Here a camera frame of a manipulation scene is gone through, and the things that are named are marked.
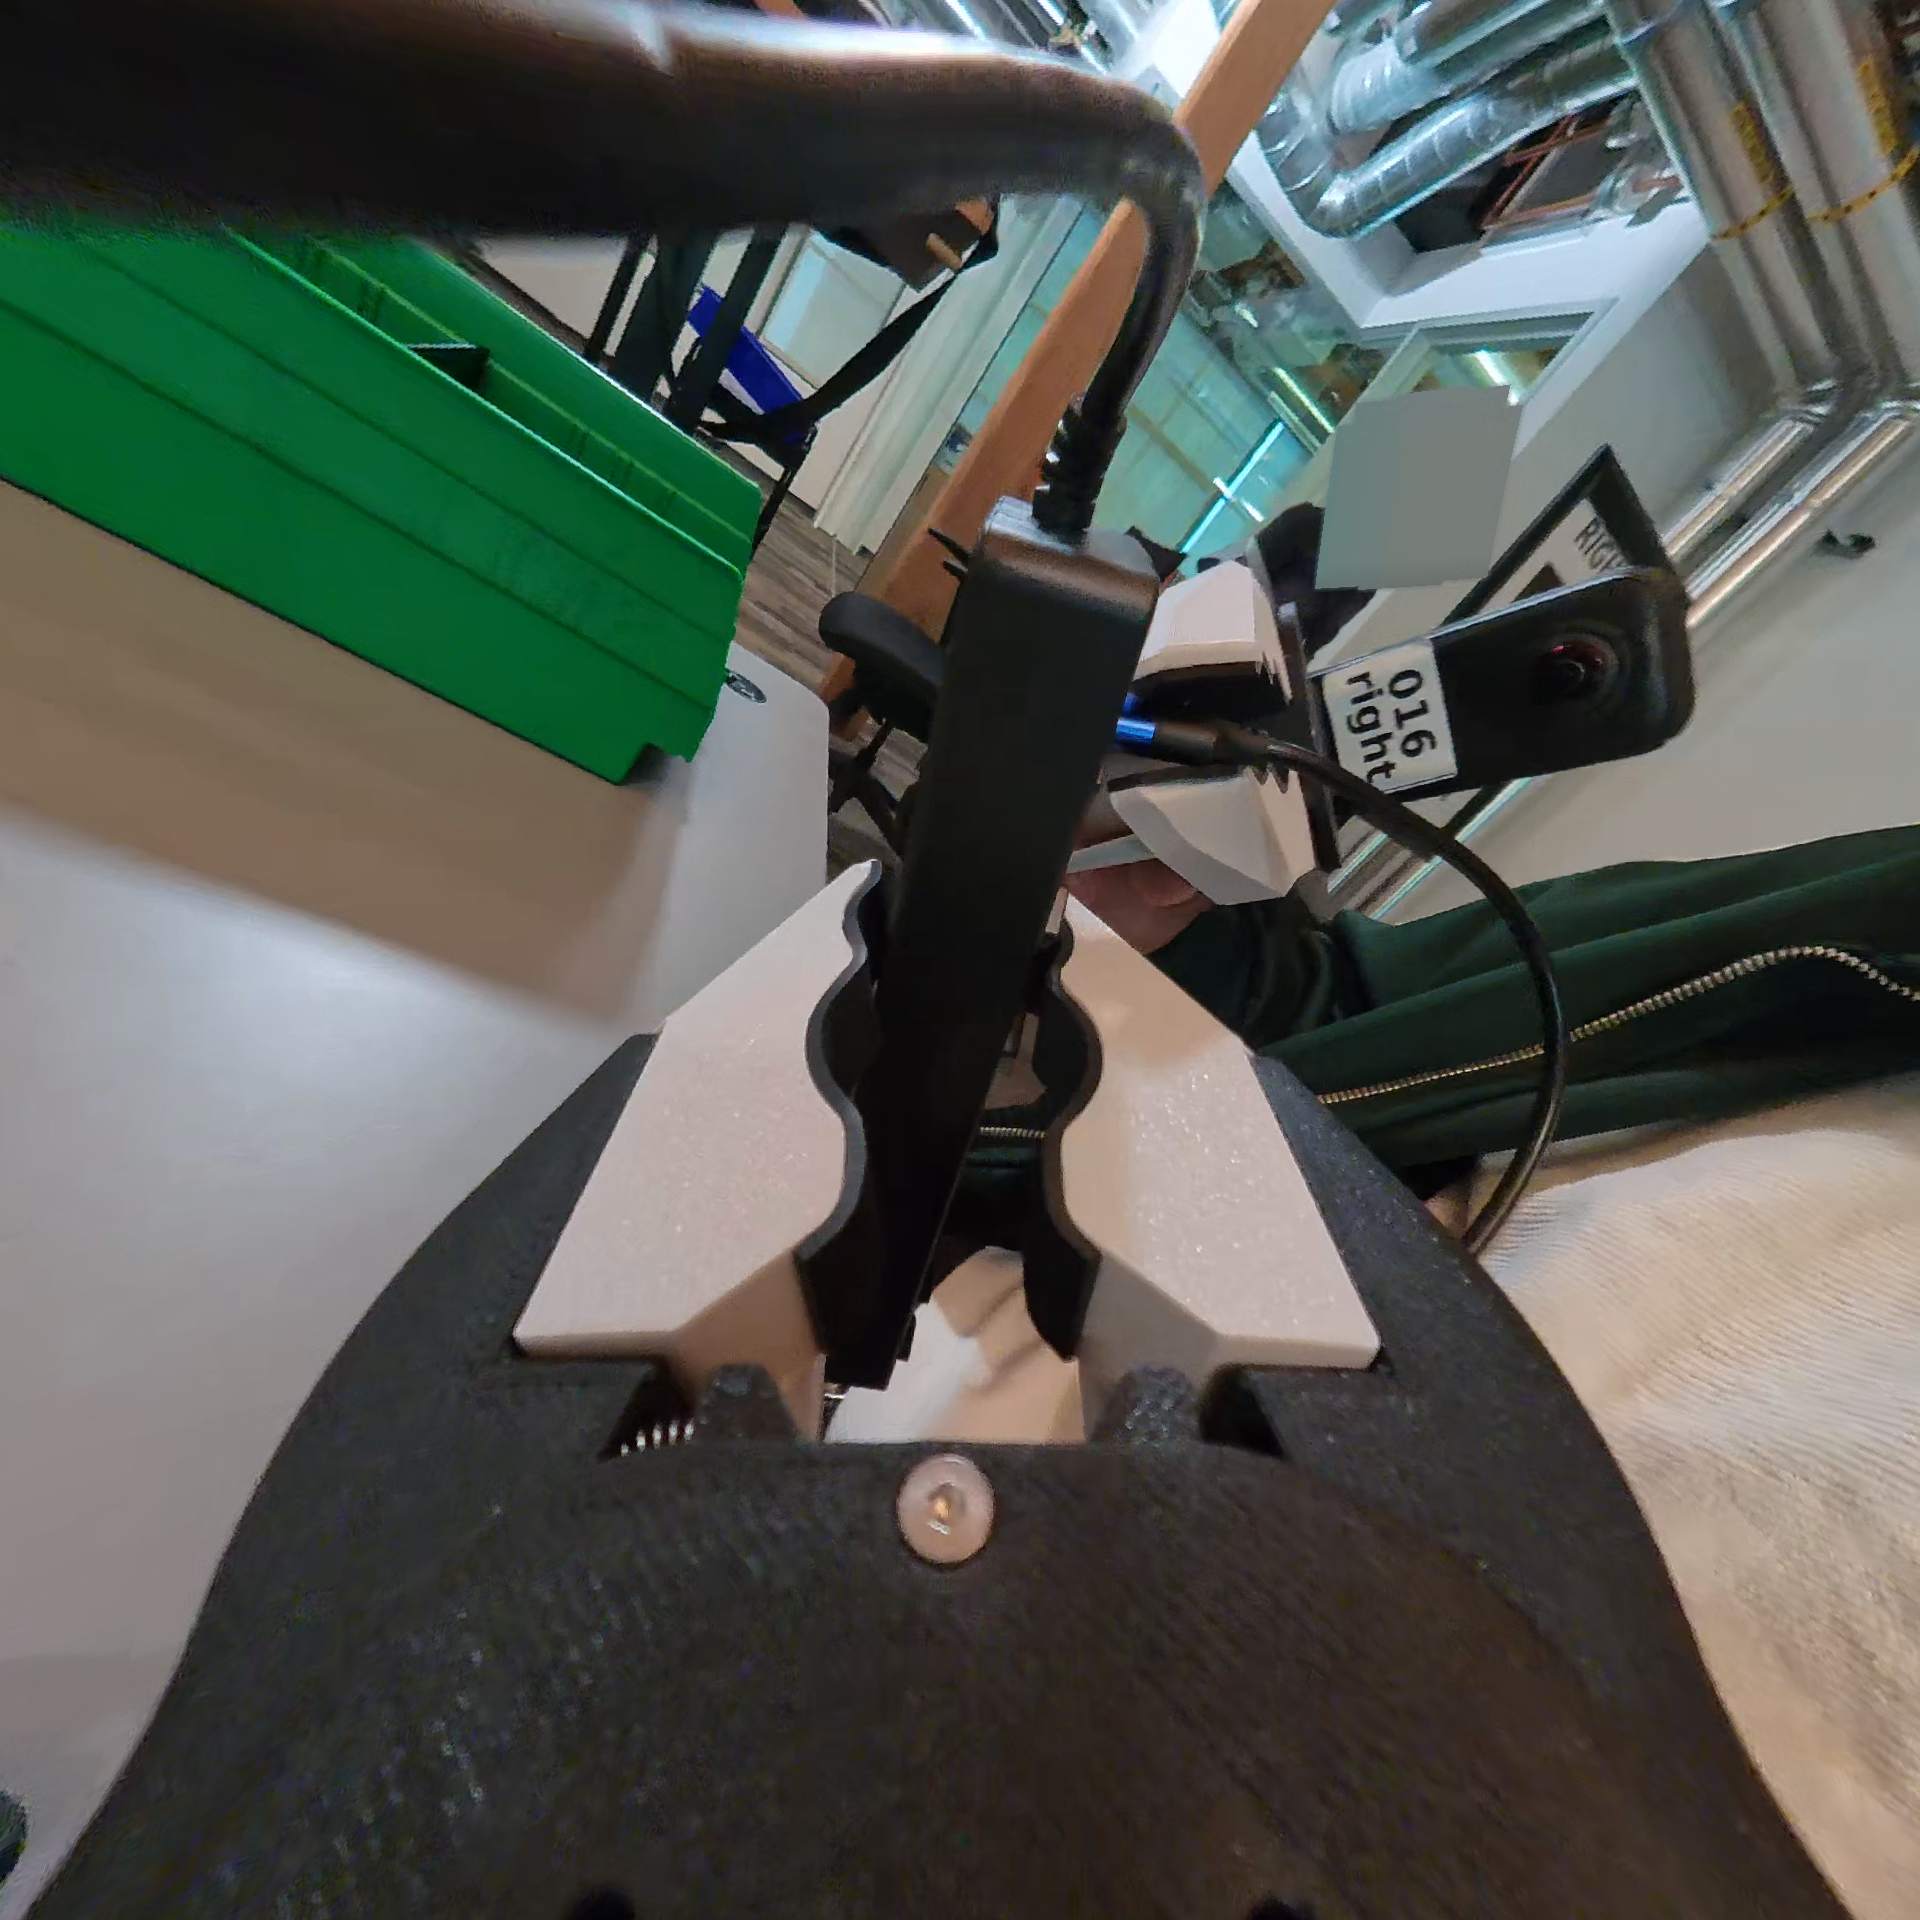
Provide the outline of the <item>person's right hand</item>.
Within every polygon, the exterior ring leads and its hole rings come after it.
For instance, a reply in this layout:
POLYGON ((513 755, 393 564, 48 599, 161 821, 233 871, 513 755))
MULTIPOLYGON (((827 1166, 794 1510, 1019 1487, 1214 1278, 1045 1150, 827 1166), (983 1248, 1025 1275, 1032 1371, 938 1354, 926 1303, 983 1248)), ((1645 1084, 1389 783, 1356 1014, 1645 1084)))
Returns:
POLYGON ((1213 904, 1158 861, 1077 871, 1068 897, 1141 955, 1155 955, 1191 927, 1213 904))

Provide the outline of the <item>blue plastic bin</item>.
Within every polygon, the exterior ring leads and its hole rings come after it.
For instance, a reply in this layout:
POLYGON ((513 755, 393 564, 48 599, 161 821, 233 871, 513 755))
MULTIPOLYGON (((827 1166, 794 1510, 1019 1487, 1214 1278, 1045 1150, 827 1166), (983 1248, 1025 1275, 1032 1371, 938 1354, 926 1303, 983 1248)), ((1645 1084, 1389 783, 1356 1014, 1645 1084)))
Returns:
MULTIPOLYGON (((723 292, 703 283, 688 308, 688 331, 704 345, 723 313, 723 292)), ((718 422, 753 422, 800 404, 803 394, 789 378, 786 368, 761 348, 756 336, 743 331, 723 365, 718 381, 708 396, 703 414, 718 422)))

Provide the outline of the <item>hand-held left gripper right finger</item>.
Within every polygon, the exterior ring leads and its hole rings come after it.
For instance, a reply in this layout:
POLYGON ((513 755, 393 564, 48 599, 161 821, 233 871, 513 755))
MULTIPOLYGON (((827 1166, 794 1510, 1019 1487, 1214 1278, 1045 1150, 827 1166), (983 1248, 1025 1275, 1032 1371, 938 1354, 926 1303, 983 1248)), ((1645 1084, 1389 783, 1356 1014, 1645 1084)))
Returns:
POLYGON ((1084 904, 1054 971, 1088 1067, 1042 1143, 1085 1298, 1048 1342, 1088 1428, 1134 1371, 1369 1371, 1382 1339, 1267 1099, 1261 1060, 1084 904))

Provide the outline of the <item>person's white pants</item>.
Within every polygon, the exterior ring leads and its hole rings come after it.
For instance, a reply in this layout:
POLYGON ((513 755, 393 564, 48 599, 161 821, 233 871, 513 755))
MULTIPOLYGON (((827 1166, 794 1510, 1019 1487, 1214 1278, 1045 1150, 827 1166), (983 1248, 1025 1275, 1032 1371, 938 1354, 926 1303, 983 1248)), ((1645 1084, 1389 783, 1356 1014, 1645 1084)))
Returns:
POLYGON ((1261 1070, 1382 1326, 1217 1437, 1492 1583, 1741 1868, 1916 1914, 1916 1076, 1549 1153, 1476 1275, 1261 1070))

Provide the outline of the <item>black USB hub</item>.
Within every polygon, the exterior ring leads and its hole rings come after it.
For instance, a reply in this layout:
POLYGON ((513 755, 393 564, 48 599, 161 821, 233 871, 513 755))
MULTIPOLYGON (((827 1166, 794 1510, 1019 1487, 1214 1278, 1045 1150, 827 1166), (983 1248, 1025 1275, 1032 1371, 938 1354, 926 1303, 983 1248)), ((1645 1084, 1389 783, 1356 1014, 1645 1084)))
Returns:
POLYGON ((836 1388, 882 1388, 903 1354, 1158 596, 1141 543, 1011 497, 968 554, 899 865, 826 1011, 847 1189, 800 1273, 836 1388))

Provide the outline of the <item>silver ventilation ducts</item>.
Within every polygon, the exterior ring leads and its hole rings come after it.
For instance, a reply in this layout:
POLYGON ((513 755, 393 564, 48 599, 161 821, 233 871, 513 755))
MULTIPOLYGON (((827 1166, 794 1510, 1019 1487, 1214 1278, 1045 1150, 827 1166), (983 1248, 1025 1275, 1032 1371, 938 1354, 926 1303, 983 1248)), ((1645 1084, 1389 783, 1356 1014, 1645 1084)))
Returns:
POLYGON ((1774 407, 1667 528, 1697 623, 1756 596, 1916 452, 1916 124, 1873 2, 1419 2, 1283 84, 1256 141, 1356 242, 1579 111, 1640 101, 1774 407))

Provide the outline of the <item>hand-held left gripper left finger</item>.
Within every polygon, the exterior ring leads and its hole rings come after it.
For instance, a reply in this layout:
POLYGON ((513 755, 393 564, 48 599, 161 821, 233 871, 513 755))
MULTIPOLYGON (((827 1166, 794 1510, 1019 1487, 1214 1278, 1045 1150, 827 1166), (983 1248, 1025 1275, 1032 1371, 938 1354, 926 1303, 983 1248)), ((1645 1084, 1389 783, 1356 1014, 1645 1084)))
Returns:
POLYGON ((794 1428, 826 1417, 826 1345, 803 1243, 847 1189, 847 1119, 827 1093, 826 1011, 869 950, 860 862, 668 1014, 515 1322, 551 1362, 662 1362, 697 1398, 756 1364, 794 1428))

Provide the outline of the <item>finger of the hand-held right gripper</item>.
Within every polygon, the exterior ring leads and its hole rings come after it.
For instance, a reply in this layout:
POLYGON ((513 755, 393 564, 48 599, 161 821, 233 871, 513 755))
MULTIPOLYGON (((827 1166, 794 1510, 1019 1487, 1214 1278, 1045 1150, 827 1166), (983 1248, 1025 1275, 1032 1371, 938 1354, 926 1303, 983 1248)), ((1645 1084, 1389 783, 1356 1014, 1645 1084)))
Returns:
POLYGON ((1142 722, 1276 722, 1293 706, 1287 646, 1250 561, 1221 561, 1163 588, 1127 713, 1142 722))
POLYGON ((1138 861, 1214 907, 1283 901, 1310 875, 1307 799, 1283 770, 1150 770, 1108 783, 1138 861))

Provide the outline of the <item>black framed marker sign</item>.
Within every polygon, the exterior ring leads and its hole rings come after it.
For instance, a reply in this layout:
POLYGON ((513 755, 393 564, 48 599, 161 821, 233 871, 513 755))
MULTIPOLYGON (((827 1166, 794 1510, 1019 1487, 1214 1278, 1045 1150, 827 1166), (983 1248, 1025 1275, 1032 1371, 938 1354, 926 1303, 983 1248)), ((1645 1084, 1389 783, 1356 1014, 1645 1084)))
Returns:
POLYGON ((1621 571, 1670 573, 1674 561, 1615 452, 1605 444, 1529 515, 1488 577, 1443 616, 1443 626, 1621 571))

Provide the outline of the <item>person's right forearm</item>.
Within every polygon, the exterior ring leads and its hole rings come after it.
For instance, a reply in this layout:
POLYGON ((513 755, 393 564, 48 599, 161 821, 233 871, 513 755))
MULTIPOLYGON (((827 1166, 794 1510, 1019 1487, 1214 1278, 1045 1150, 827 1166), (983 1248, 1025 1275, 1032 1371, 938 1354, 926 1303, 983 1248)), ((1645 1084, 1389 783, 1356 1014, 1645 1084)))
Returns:
POLYGON ((1185 997, 1257 1058, 1313 1093, 1332 1093, 1332 1030, 1369 1014, 1352 915, 1322 918, 1301 901, 1213 907, 1151 955, 1185 997))

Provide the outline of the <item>green plastic bin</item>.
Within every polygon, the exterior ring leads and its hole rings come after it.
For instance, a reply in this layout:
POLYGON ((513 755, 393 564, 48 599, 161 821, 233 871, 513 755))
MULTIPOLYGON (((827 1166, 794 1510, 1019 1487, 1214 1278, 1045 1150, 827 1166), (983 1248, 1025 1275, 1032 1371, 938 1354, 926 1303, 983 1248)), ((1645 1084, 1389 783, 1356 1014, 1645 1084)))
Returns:
POLYGON ((717 716, 760 490, 412 237, 2 222, 2 478, 565 762, 717 716))

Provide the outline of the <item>wooden post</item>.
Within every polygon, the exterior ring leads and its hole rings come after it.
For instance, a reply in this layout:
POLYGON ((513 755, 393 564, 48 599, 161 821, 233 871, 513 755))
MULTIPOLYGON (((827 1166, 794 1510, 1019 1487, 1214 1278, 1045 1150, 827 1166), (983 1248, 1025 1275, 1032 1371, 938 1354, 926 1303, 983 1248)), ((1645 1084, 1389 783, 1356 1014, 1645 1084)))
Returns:
MULTIPOLYGON (((1230 164, 1283 88, 1332 2, 1240 2, 1185 86, 1174 120, 1213 197, 1230 164)), ((1059 417, 1084 396, 1114 345, 1142 263, 1145 223, 1120 207, 1042 322, 942 490, 919 505, 892 556, 863 577, 863 590, 939 637, 956 583, 933 534, 972 547, 1003 497, 1028 498, 1059 417)))

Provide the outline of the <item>black office chair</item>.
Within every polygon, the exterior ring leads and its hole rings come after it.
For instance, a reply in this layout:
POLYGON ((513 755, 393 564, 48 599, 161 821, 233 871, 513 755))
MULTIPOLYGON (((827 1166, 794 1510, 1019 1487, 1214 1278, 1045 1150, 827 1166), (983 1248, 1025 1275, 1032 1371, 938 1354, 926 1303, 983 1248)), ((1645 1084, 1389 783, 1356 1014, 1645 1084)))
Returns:
POLYGON ((946 684, 942 647, 905 614, 863 590, 842 590, 817 616, 826 647, 852 666, 842 695, 827 700, 827 716, 840 725, 856 716, 875 722, 864 746, 827 746, 827 818, 860 805, 892 855, 905 845, 912 803, 919 778, 903 795, 886 789, 877 775, 882 748, 899 733, 926 748, 930 743, 933 707, 946 684))

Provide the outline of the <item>black legged workbench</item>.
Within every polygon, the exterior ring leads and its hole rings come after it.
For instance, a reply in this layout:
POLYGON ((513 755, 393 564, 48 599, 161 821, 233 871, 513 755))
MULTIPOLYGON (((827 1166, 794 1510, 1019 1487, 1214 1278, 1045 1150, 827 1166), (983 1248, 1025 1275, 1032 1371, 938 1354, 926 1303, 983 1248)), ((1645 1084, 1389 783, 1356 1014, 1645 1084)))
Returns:
POLYGON ((625 316, 621 336, 592 336, 609 348, 602 368, 641 401, 664 401, 664 419, 714 442, 756 447, 768 457, 797 458, 806 452, 826 419, 875 386, 926 331, 939 302, 973 268, 998 255, 998 202, 965 202, 930 215, 909 215, 877 229, 836 229, 826 235, 827 253, 875 268, 879 275, 917 292, 877 333, 860 345, 826 378, 803 389, 803 401, 764 419, 718 422, 703 414, 714 394, 734 338, 747 331, 774 356, 768 341, 747 328, 747 313, 771 278, 789 226, 756 226, 723 292, 723 313, 708 341, 700 345, 684 319, 703 283, 708 283, 717 235, 694 242, 652 242, 652 263, 640 282, 625 316))

